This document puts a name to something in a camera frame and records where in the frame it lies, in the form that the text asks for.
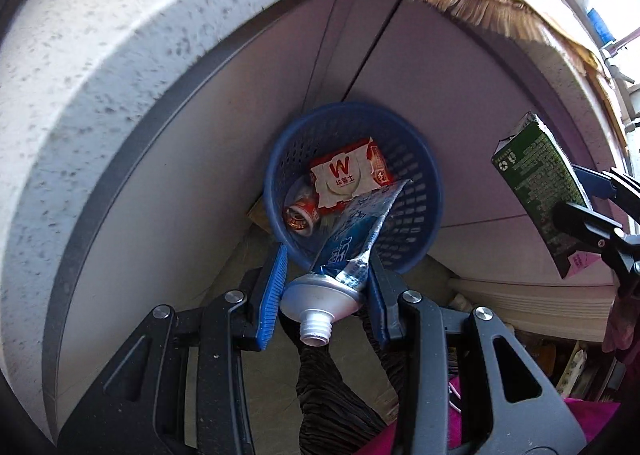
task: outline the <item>black pants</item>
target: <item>black pants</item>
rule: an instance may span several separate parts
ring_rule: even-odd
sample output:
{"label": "black pants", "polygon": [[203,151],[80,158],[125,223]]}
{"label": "black pants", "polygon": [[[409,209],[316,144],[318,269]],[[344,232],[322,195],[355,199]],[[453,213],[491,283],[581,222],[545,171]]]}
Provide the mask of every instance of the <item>black pants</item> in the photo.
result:
{"label": "black pants", "polygon": [[[389,382],[401,395],[404,354],[382,353],[373,337],[366,309],[359,311],[369,343],[380,359]],[[309,347],[295,341],[300,353],[300,375],[296,392],[303,419],[300,426],[302,455],[351,455],[386,426],[342,380],[328,347]]]}

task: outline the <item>green object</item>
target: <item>green object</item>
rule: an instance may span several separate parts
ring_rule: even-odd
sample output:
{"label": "green object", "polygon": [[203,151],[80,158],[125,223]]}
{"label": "green object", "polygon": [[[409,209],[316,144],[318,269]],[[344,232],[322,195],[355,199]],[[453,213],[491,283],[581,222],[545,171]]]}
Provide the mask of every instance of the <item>green object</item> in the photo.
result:
{"label": "green object", "polygon": [[546,125],[531,113],[512,136],[498,143],[492,162],[535,224],[564,278],[578,241],[556,229],[552,209],[561,201],[591,209],[571,162]]}

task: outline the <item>tile floor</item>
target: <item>tile floor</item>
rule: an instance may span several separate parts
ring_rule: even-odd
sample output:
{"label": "tile floor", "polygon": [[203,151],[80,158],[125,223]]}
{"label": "tile floor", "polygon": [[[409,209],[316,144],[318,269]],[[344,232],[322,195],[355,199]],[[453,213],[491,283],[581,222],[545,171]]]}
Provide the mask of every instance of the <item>tile floor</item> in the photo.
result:
{"label": "tile floor", "polygon": [[[252,225],[216,277],[203,304],[228,289],[236,288],[246,270],[262,265],[272,241],[270,235]],[[290,264],[289,279],[301,274],[297,266]],[[404,278],[410,288],[440,305],[446,304],[452,296],[447,287],[450,272],[430,257]],[[388,419],[396,403],[395,392],[386,380],[357,318],[350,316],[334,325],[330,351],[345,382],[384,419]],[[279,324],[268,348],[261,353],[244,353],[242,364],[256,455],[299,453],[298,429],[302,415],[295,389],[298,353]],[[193,435],[188,428],[186,432],[187,437]]]}

